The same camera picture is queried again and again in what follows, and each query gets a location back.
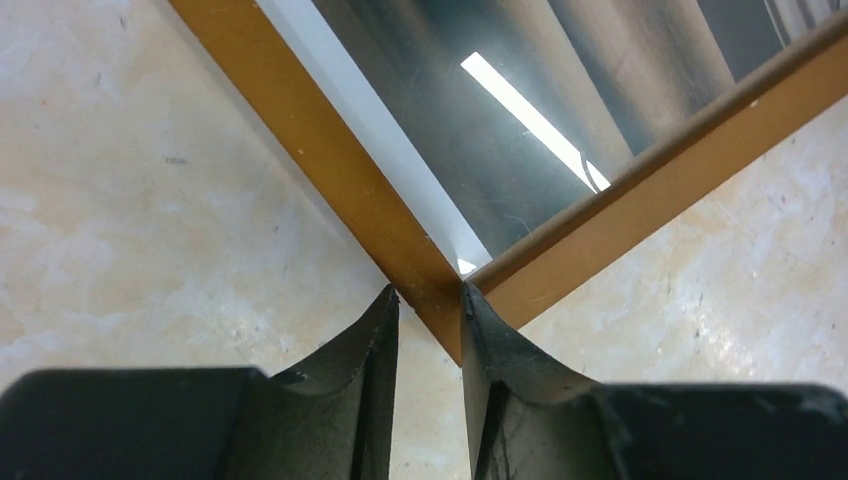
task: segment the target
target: curved black piece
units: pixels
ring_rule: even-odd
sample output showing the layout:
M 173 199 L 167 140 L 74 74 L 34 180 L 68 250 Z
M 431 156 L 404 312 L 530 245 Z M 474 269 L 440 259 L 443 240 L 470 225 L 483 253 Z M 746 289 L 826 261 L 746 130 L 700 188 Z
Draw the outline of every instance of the curved black piece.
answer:
M 46 370 L 0 398 L 0 479 L 388 478 L 398 299 L 271 377 Z
M 601 385 L 462 292 L 475 479 L 848 477 L 848 402 L 813 385 Z

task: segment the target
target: white strip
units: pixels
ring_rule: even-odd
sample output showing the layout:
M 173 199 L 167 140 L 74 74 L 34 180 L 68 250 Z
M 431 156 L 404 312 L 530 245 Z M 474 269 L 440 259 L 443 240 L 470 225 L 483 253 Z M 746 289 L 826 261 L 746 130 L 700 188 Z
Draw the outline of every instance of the white strip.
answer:
M 554 128 L 551 122 L 542 116 L 533 105 L 530 105 L 530 102 L 518 93 L 518 90 L 510 85 L 479 53 L 472 53 L 461 65 L 593 192 L 598 192 L 595 185 L 600 190 L 609 187 L 609 181 L 601 175 L 601 172 L 594 165 L 586 162 L 589 175 L 595 181 L 595 184 L 592 184 L 583 170 L 580 151 L 574 148 L 574 145 L 562 136 L 559 130 Z
M 468 265 L 476 268 L 491 261 L 465 217 L 315 5 L 288 0 L 258 3 L 454 269 L 464 271 Z M 464 262 L 461 270 L 460 260 Z

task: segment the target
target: wooden frame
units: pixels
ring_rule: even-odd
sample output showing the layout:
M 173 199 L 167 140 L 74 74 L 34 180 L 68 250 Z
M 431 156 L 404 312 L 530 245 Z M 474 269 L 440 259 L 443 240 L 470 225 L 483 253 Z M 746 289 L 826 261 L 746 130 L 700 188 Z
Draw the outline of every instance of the wooden frame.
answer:
M 170 0 L 451 357 L 460 279 L 250 0 Z M 848 12 L 833 15 L 474 275 L 519 328 L 848 94 Z M 327 159 L 344 158 L 328 163 Z

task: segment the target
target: marble floor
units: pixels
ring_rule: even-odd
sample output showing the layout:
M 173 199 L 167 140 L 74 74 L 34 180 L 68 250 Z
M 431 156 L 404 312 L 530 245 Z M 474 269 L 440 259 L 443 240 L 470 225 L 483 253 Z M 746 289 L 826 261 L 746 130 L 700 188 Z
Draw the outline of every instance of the marble floor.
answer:
M 385 277 L 164 1 L 0 0 L 0 388 L 253 364 Z M 523 329 L 603 381 L 848 389 L 848 99 Z M 394 478 L 467 478 L 460 371 L 404 308 Z

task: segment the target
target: scratch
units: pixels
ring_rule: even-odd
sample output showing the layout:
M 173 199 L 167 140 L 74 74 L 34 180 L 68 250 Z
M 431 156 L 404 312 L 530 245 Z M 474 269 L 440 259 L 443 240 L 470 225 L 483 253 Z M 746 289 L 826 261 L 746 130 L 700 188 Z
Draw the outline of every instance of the scratch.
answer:
M 630 56 L 630 50 L 633 48 L 633 43 L 627 44 L 627 49 L 624 50 L 624 53 L 621 54 L 621 57 L 616 61 L 615 67 L 612 69 L 612 78 L 613 80 L 618 80 L 618 74 L 621 73 L 621 67 L 624 65 L 624 62 L 627 60 L 627 57 Z
M 639 388 L 633 389 L 632 393 L 633 395 L 639 397 L 642 400 L 645 400 L 648 403 L 653 403 L 654 405 L 663 408 L 670 408 L 672 406 L 671 402 L 660 396 L 659 393 L 652 393 Z
M 740 222 L 740 221 L 739 221 L 739 219 L 738 219 L 738 218 L 736 218 L 736 216 L 735 216 L 735 215 L 733 215 L 732 213 L 730 213 L 730 210 L 728 210 L 728 209 L 727 209 L 727 207 L 725 207 L 723 203 L 721 203 L 720 201 L 718 201 L 718 200 L 716 200 L 715 198 L 712 198 L 712 197 L 710 197 L 710 199 L 711 199 L 712 201 L 714 201 L 714 202 L 718 205 L 718 207 L 719 207 L 719 208 L 720 208 L 720 209 L 721 209 L 721 210 L 722 210 L 722 211 L 723 211 L 723 212 L 724 212 L 724 213 L 725 213 L 728 217 L 730 217 L 730 220 L 731 220 L 733 223 L 735 223 L 735 224 L 736 224 L 736 226 L 738 226 L 739 228 L 741 228 L 741 229 L 742 229 L 742 231 L 744 231 L 744 232 L 745 232 L 745 233 L 747 233 L 749 236 L 751 236 L 751 238 L 754 238 L 754 239 L 756 239 L 756 238 L 757 238 L 757 235 L 756 235 L 756 234 L 754 234 L 752 231 L 748 230 L 748 228 L 747 228 L 747 227 L 745 227 L 745 225 L 742 225 L 742 222 Z
M 795 260 L 797 260 L 797 261 L 799 261 L 799 262 L 801 262 L 801 263 L 803 263 L 803 264 L 805 264 L 805 265 L 807 265 L 807 266 L 809 266 L 809 267 L 813 267 L 813 268 L 815 268 L 816 270 L 821 270 L 821 267 L 819 267 L 818 265 L 816 265 L 815 263 L 813 263 L 813 262 L 811 262 L 811 261 L 809 261 L 809 260 L 805 260 L 804 258 L 802 258 L 801 256 L 799 256 L 797 253 L 790 252 L 789 250 L 786 250 L 785 248 L 780 248 L 780 247 L 778 247 L 778 250 L 780 250 L 781 252 L 785 253 L 786 255 L 789 255 L 789 256 L 791 256 L 791 257 L 795 258 Z
M 35 301 L 35 309 L 32 311 L 32 315 L 41 311 L 41 294 L 38 294 L 38 299 Z
M 504 218 L 511 218 L 517 222 L 521 222 L 521 224 L 524 225 L 524 229 L 527 230 L 527 235 L 529 235 L 530 238 L 533 238 L 533 231 L 530 230 L 530 227 L 528 227 L 526 223 L 524 223 L 524 220 L 516 217 L 515 215 L 504 215 Z
M 782 209 L 782 208 L 780 208 L 780 205 L 778 205 L 778 204 L 777 204 L 777 202 L 776 202 L 776 201 L 774 201 L 774 199 L 773 199 L 773 198 L 771 198 L 771 195 L 766 195 L 766 198 L 768 199 L 769 203 L 770 203 L 770 204 L 772 204 L 772 206 L 773 206 L 774 208 L 776 208 L 776 209 L 780 210 L 780 212 L 781 212 L 781 213 L 783 213 L 783 209 Z
M 551 293 L 548 293 L 548 294 L 542 295 L 542 296 L 540 296 L 540 297 L 536 297 L 536 298 L 534 298 L 533 300 L 530 300 L 530 303 L 541 302 L 542 300 L 545 300 L 545 299 L 547 299 L 547 298 L 550 298 L 550 297 L 552 297 L 552 296 L 554 296 L 554 295 L 556 295 L 556 292 L 551 292 Z
M 2 57 L 3 55 L 5 55 L 5 54 L 7 54 L 7 53 L 9 53 L 9 52 L 11 52 L 11 51 L 13 51 L 13 50 L 17 50 L 17 49 L 19 49 L 19 48 L 21 48 L 21 47 L 24 47 L 24 46 L 29 46 L 29 45 L 30 45 L 30 44 L 32 44 L 32 43 L 35 43 L 35 42 L 32 42 L 32 41 L 30 41 L 30 42 L 24 41 L 24 42 L 21 42 L 21 43 L 13 43 L 11 47 L 8 47 L 8 48 L 6 48 L 6 49 L 4 49 L 4 50 L 0 51 L 0 57 Z
M 421 70 L 420 67 L 415 67 L 415 73 L 412 74 L 412 80 L 409 81 L 409 87 L 406 89 L 406 99 L 403 101 L 403 114 L 406 114 L 406 110 L 409 108 L 409 102 L 412 101 L 412 93 L 415 90 L 415 82 L 418 80 L 418 72 Z
M 756 395 L 754 396 L 754 402 L 755 402 L 757 405 L 759 405 L 759 406 L 763 407 L 763 410 L 765 410 L 765 411 L 767 411 L 767 412 L 769 412 L 769 413 L 775 413 L 775 412 L 777 412 L 777 407 L 775 407 L 774 405 L 772 405 L 772 404 L 771 404 L 770 402 L 768 402 L 767 400 L 765 400 L 765 399 L 763 399 L 763 398 L 760 398 L 759 396 L 756 396 Z

